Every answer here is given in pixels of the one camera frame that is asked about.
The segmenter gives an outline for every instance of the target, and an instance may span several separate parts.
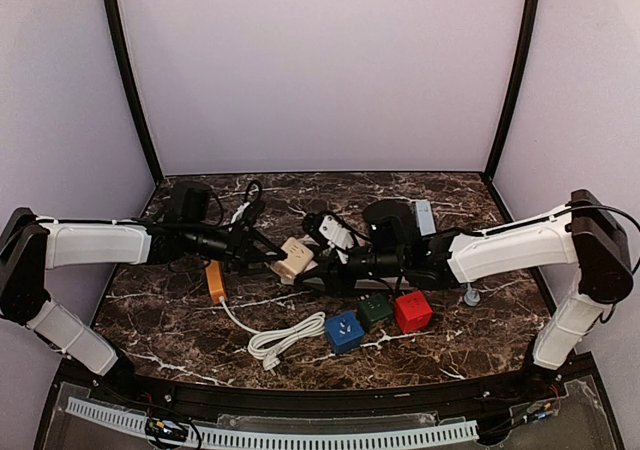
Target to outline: green cube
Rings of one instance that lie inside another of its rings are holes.
[[[387,299],[380,294],[373,295],[358,303],[358,320],[367,333],[393,320],[393,309]]]

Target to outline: black marble surface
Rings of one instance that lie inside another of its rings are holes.
[[[264,185],[267,210],[258,227],[277,244],[302,237],[309,211],[331,209],[361,227],[360,214],[382,198],[432,202],[436,226],[479,228],[502,223],[499,211],[474,173],[300,173],[170,177],[148,215],[162,212],[178,180],[205,182],[218,193],[227,218],[241,203],[248,181]],[[211,205],[212,222],[217,220]],[[226,275],[231,308],[259,330],[289,327],[324,311],[327,318],[355,310],[357,296],[335,298],[296,291],[275,274]],[[528,272],[475,284],[480,305],[470,308],[463,292],[425,292],[434,310],[429,326],[403,335],[395,323],[367,335],[361,348],[331,353],[324,337],[305,339],[265,372],[246,352],[250,335],[233,324],[208,293],[200,262],[185,258],[171,267],[126,266],[107,290],[96,329],[119,345],[141,375],[175,381],[270,389],[388,388],[481,377],[519,368],[524,351],[549,318]]]

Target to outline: white power cord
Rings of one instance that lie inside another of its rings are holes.
[[[271,370],[280,364],[278,355],[299,340],[305,337],[319,337],[324,334],[324,312],[314,313],[291,328],[259,332],[239,321],[235,315],[231,313],[223,297],[220,298],[220,303],[227,312],[227,315],[229,315],[229,318],[233,320],[236,325],[249,333],[253,333],[254,336],[249,340],[247,350],[253,358],[262,360],[262,367],[265,370]],[[278,340],[280,340],[278,343],[267,347],[268,344]]]

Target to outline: black vertical post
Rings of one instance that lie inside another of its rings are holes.
[[[124,87],[124,93],[127,97],[127,102],[129,103],[129,110],[133,117],[133,123],[136,127],[138,139],[140,140],[140,145],[142,145],[142,151],[144,152],[144,156],[147,160],[149,171],[151,172],[156,184],[159,184],[164,179],[164,175],[160,168],[158,155],[153,147],[149,127],[147,126],[147,121],[144,117],[144,112],[142,111],[138,88],[136,87],[136,81],[133,77],[131,61],[129,60],[129,52],[127,51],[127,44],[124,38],[124,31],[122,29],[122,19],[120,18],[118,0],[104,0],[104,9],[107,13],[107,20],[109,21],[109,30],[111,31],[113,50],[115,51],[118,68],[120,69],[122,86]]]
[[[522,22],[520,23],[520,35],[518,36],[518,44],[516,46],[516,54],[513,58],[513,67],[511,69],[511,77],[509,78],[509,86],[504,98],[500,121],[496,130],[496,136],[493,140],[489,160],[484,170],[484,174],[490,180],[496,175],[500,157],[507,141],[509,127],[513,119],[513,112],[516,108],[518,94],[520,93],[520,85],[524,76],[524,69],[527,64],[527,56],[529,55],[529,47],[531,45],[531,35],[533,34],[533,25],[536,19],[536,10],[538,8],[538,0],[524,0],[524,10],[522,12]]]

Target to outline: red cube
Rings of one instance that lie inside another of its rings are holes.
[[[413,292],[396,299],[396,321],[403,333],[411,333],[429,325],[433,310],[422,292]]]

